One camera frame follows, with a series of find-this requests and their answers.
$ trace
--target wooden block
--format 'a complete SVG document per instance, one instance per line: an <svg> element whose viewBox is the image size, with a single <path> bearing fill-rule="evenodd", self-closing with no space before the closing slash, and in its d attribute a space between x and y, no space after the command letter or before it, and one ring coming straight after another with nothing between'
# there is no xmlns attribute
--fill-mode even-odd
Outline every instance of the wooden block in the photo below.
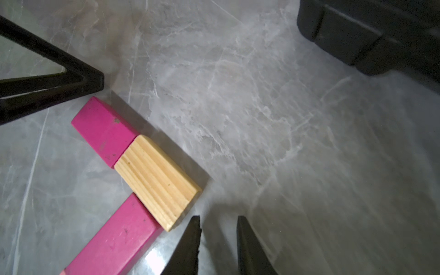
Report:
<svg viewBox="0 0 440 275"><path fill-rule="evenodd" d="M162 232L131 194L60 275L125 275Z"/></svg>
<svg viewBox="0 0 440 275"><path fill-rule="evenodd" d="M201 189L150 138L140 135L114 168L158 223L170 231Z"/></svg>
<svg viewBox="0 0 440 275"><path fill-rule="evenodd" d="M139 135L115 110L94 96L73 118L72 125L110 168Z"/></svg>

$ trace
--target natural wooden block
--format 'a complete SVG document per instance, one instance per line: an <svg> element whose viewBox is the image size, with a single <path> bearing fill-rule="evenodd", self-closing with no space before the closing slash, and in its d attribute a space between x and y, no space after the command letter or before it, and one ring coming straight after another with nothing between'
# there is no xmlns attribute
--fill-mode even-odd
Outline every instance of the natural wooden block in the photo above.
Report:
<svg viewBox="0 0 440 275"><path fill-rule="evenodd" d="M135 138L114 168L166 231L201 193L200 187L143 135Z"/></svg>

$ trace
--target pink wooden block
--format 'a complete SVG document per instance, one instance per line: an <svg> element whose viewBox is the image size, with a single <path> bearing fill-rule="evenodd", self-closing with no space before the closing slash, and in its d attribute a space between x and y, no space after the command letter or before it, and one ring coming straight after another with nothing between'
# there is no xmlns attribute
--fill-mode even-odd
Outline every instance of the pink wooden block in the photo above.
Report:
<svg viewBox="0 0 440 275"><path fill-rule="evenodd" d="M131 194L60 275L125 275L162 230Z"/></svg>
<svg viewBox="0 0 440 275"><path fill-rule="evenodd" d="M109 105L94 96L73 118L72 125L111 168L139 135Z"/></svg>

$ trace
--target marble floor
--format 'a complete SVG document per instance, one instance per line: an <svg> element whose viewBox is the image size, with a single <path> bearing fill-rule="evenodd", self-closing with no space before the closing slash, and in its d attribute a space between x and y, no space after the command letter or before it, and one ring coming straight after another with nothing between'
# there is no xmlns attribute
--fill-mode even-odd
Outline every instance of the marble floor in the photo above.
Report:
<svg viewBox="0 0 440 275"><path fill-rule="evenodd" d="M160 274L200 215L199 274L238 274L246 215L280 275L438 274L440 95L366 77L297 27L297 0L3 0L104 72L96 94L200 186L131 271ZM62 70L0 40L0 78ZM71 126L89 97L0 127L0 274L58 275L130 189Z"/></svg>

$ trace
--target black metal frame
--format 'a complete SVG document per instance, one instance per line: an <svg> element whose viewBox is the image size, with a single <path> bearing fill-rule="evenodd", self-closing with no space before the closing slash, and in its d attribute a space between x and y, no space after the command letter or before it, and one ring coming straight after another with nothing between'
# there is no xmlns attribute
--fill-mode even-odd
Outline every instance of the black metal frame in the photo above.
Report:
<svg viewBox="0 0 440 275"><path fill-rule="evenodd" d="M0 16L0 35L66 68L64 73L0 80L0 125L104 89L104 74Z"/></svg>

